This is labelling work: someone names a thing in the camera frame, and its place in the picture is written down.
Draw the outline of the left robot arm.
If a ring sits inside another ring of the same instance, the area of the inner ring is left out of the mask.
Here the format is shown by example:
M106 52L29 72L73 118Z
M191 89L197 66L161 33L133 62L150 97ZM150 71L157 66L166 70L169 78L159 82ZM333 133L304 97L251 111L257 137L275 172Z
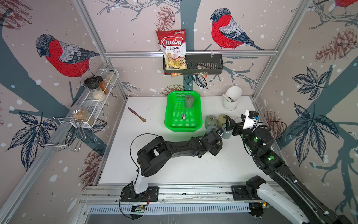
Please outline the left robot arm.
M209 152L216 156L222 149L222 131L212 130L203 136L192 137L188 141L165 141L156 136L137 152L138 174L132 184L134 192L140 195L147 191L149 177L158 173L164 165L175 157L190 156L201 158Z

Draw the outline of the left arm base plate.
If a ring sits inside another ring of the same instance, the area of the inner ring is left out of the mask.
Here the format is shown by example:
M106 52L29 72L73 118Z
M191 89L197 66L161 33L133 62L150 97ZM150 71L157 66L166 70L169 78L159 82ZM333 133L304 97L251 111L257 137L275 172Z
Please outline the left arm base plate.
M159 187L148 187L145 192L137 194L133 186L125 187L121 191L120 202L157 202Z

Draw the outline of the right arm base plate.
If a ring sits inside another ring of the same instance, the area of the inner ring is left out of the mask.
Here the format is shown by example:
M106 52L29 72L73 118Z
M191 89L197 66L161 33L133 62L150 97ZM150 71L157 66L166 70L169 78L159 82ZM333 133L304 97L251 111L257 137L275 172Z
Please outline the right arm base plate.
M263 200L258 196L259 186L253 185L232 185L231 194L235 201L261 201Z

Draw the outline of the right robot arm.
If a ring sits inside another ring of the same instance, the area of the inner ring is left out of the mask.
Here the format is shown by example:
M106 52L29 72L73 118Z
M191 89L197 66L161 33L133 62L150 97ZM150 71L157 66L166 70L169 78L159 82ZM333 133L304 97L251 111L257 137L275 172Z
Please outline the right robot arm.
M246 189L273 206L293 224L349 224L345 215L338 215L319 201L292 173L285 161L271 146L274 137L271 128L258 121L258 112L241 115L242 122L236 123L229 116L226 130L240 136L245 150L255 165L274 180L290 199L279 194L265 180L255 176L247 181Z

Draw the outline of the green tea canister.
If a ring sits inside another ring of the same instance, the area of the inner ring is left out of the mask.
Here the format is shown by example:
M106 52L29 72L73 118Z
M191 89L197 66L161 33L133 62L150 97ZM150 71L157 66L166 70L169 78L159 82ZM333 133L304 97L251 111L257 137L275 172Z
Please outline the green tea canister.
M193 108L194 103L195 103L195 97L193 95L185 96L184 104L187 109Z
M209 126L216 126L217 124L217 118L213 115L208 115L205 118L205 128L208 128Z

